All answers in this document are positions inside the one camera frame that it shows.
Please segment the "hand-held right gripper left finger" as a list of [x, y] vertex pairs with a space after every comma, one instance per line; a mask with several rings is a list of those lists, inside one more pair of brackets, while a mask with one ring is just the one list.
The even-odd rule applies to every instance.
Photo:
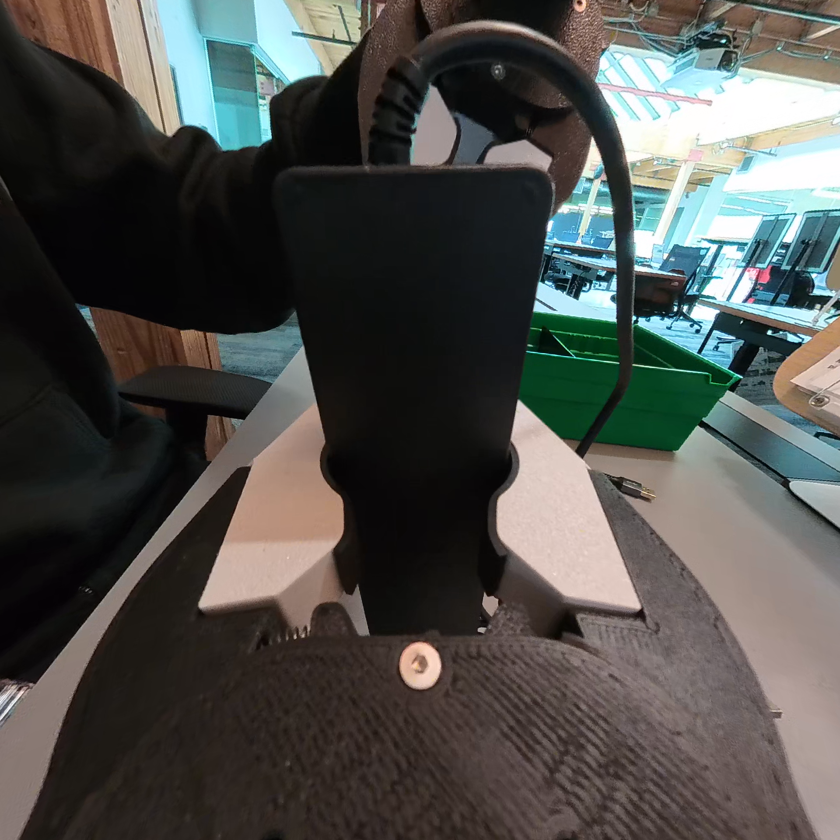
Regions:
[[319, 410], [311, 406], [253, 461], [198, 607], [203, 614], [268, 607], [302, 629], [316, 606], [340, 603], [368, 629], [361, 594], [346, 594], [333, 561], [343, 504], [322, 474]]

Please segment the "black office chair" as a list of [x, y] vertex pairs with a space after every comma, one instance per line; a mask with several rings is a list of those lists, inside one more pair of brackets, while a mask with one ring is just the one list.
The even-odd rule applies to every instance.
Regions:
[[166, 365], [119, 384], [118, 393], [129, 403], [162, 409], [179, 443], [206, 459], [209, 417], [245, 420], [269, 388], [251, 376]]
[[665, 260], [660, 264], [661, 272], [678, 277], [676, 299], [666, 305], [664, 313], [656, 314], [657, 318], [668, 322], [667, 329], [672, 329], [674, 324], [681, 320], [694, 328], [696, 334], [700, 333], [702, 324], [688, 314], [687, 307], [690, 289], [709, 250], [709, 247], [672, 245]]

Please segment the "white ceiling projector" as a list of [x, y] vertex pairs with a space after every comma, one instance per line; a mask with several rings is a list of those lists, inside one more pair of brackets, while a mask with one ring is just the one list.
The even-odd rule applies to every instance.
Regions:
[[692, 92], [714, 88], [736, 76], [739, 51], [729, 37], [697, 38], [668, 67], [666, 88]]

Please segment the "black multi-port usb hub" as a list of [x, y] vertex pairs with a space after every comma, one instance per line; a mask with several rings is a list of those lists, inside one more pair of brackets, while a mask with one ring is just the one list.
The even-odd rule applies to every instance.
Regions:
[[372, 635], [477, 635], [491, 507], [553, 206], [527, 166], [326, 166], [272, 198], [325, 445], [335, 548]]

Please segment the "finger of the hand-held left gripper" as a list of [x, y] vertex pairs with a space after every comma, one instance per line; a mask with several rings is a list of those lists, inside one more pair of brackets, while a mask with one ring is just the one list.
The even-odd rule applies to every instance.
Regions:
[[416, 120], [413, 165], [445, 165], [459, 141], [459, 126], [436, 87], [428, 90]]
[[503, 142], [485, 126], [468, 117], [455, 117], [458, 141], [456, 165], [526, 165], [549, 170], [552, 155], [529, 140]]

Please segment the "black screen on stand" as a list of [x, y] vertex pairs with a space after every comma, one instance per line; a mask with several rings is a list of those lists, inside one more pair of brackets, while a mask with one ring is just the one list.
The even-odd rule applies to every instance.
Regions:
[[738, 262], [738, 282], [730, 300], [735, 302], [767, 302], [781, 283], [782, 255], [788, 245], [784, 238], [795, 220], [794, 213], [762, 216], [759, 225]]
[[839, 211], [806, 212], [784, 257], [780, 286], [783, 305], [803, 307], [814, 291], [814, 277], [830, 266], [839, 241]]

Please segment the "person's black hoodie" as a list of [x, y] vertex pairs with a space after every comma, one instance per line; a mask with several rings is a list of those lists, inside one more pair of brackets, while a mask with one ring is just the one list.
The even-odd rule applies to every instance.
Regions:
[[119, 396], [79, 306], [220, 330], [221, 156], [2, 8], [2, 679], [44, 673], [183, 482], [192, 458]]

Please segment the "wooden display board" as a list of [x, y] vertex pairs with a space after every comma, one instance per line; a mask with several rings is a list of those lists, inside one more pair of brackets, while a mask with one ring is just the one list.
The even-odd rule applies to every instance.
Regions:
[[810, 340], [804, 342], [781, 365], [773, 379], [773, 393], [785, 408], [826, 432], [839, 436], [839, 421], [809, 404], [809, 395], [795, 386], [793, 379], [821, 361], [839, 346], [839, 318], [829, 322]]

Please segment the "person's left forearm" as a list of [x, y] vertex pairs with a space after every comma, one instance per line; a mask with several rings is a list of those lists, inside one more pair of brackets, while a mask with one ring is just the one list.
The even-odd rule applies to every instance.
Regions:
[[112, 167], [89, 176], [70, 221], [93, 234], [59, 274], [77, 303], [167, 327], [256, 333], [295, 306], [272, 204], [279, 173], [359, 165], [358, 89], [368, 36], [330, 77], [293, 82], [269, 104], [270, 140], [223, 150], [182, 127], [134, 120], [100, 148]]

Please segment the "green plastic bin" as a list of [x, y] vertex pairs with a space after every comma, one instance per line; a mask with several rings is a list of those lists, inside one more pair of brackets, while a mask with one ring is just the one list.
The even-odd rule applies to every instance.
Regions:
[[[633, 331], [633, 378], [596, 441], [676, 451], [740, 376], [640, 326]], [[613, 322], [536, 312], [519, 398], [558, 436], [578, 440], [617, 370]]]

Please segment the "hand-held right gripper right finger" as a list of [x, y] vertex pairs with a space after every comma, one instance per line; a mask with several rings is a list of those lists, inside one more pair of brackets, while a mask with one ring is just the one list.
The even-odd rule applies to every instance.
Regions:
[[520, 606], [552, 636], [572, 616], [638, 617], [642, 605], [581, 457], [522, 402], [511, 473], [490, 502], [485, 606]]

